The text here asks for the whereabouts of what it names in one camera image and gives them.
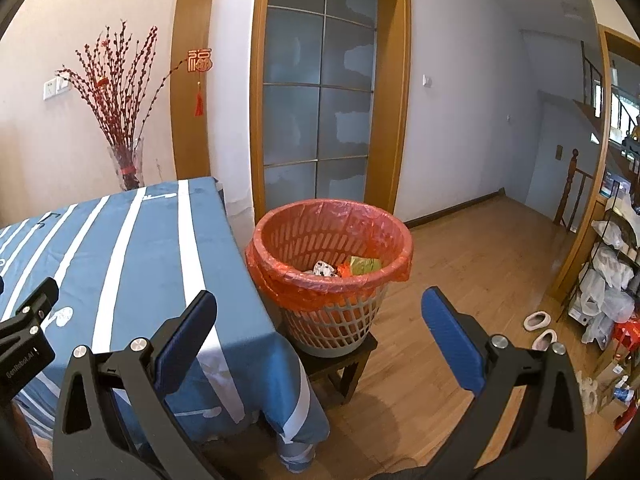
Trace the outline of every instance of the baseboard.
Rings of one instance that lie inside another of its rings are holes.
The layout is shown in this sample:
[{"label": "baseboard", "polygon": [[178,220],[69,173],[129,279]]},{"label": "baseboard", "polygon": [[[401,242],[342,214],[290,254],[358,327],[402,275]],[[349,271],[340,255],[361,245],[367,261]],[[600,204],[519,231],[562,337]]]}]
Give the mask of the baseboard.
[{"label": "baseboard", "polygon": [[471,206],[479,204],[481,202],[485,202],[486,200],[489,200],[489,199],[493,198],[494,196],[500,196],[500,195],[504,195],[504,194],[505,194],[504,188],[501,187],[498,191],[494,191],[493,193],[489,193],[488,195],[479,196],[478,198],[467,200],[466,202],[463,202],[462,204],[453,205],[453,206],[447,207],[446,209],[443,209],[441,211],[436,211],[435,213],[431,213],[431,214],[426,215],[426,216],[421,216],[420,218],[416,218],[414,220],[408,220],[407,222],[404,223],[404,225],[406,225],[409,229],[412,229],[414,227],[418,227],[420,225],[424,225],[424,224],[428,224],[429,222],[433,222],[434,220],[437,220],[438,218],[442,218],[443,216],[450,215],[450,214],[456,213],[458,211],[462,211],[463,209],[466,209],[467,207],[471,207]]}]

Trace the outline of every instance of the glass vase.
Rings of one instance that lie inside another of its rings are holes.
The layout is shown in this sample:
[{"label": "glass vase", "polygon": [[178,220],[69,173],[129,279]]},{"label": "glass vase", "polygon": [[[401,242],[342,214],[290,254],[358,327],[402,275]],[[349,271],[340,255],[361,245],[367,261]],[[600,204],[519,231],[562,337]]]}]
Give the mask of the glass vase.
[{"label": "glass vase", "polygon": [[142,145],[140,139],[135,149],[129,146],[110,146],[109,154],[120,181],[120,189],[130,191],[145,185],[142,176]]}]

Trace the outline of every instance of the decorative branch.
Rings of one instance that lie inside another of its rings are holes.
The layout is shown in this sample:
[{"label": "decorative branch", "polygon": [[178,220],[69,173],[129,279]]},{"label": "decorative branch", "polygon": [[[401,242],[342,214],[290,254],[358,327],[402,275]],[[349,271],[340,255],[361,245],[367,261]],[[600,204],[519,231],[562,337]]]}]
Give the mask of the decorative branch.
[{"label": "decorative branch", "polygon": [[[126,38],[126,30],[127,22],[124,21],[116,34],[112,35],[110,28],[106,27],[106,33],[98,36],[93,48],[86,44],[84,52],[76,50],[84,74],[64,65],[56,72],[56,75],[68,79],[91,108],[121,170],[133,168],[142,131],[158,95],[171,74],[186,61],[183,59],[162,79],[148,104],[140,129],[137,130],[138,116],[143,108],[156,58],[158,28],[151,27],[142,46],[140,40],[136,41],[136,50],[127,69],[132,35]],[[122,175],[125,181],[130,180],[126,182],[127,189],[133,189],[139,184],[135,171],[122,171]]]}]

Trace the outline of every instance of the trash can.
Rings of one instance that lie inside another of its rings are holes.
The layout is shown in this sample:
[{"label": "trash can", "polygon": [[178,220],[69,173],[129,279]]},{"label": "trash can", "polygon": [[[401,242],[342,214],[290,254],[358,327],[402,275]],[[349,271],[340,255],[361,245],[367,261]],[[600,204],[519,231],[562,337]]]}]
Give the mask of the trash can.
[{"label": "trash can", "polygon": [[[411,233],[386,211],[312,199],[267,213],[245,254],[255,285],[282,308],[294,343],[329,358],[364,341],[388,283],[409,279],[413,252]],[[382,268],[346,278],[305,274],[318,260],[337,267],[351,256],[377,258]]]}]

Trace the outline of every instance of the wooden stool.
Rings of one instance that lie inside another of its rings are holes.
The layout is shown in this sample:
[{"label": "wooden stool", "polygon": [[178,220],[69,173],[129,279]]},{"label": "wooden stool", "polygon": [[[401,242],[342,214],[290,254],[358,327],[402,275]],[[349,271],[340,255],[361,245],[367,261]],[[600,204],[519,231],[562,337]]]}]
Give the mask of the wooden stool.
[{"label": "wooden stool", "polygon": [[[353,397],[364,367],[367,365],[367,360],[369,360],[369,355],[378,347],[378,342],[371,332],[367,334],[363,343],[357,349],[342,357],[314,357],[297,348],[293,341],[291,341],[291,344],[300,357],[309,380],[316,381],[328,377],[342,396],[342,404],[346,404]],[[343,368],[344,371],[340,377],[338,370]]]}]

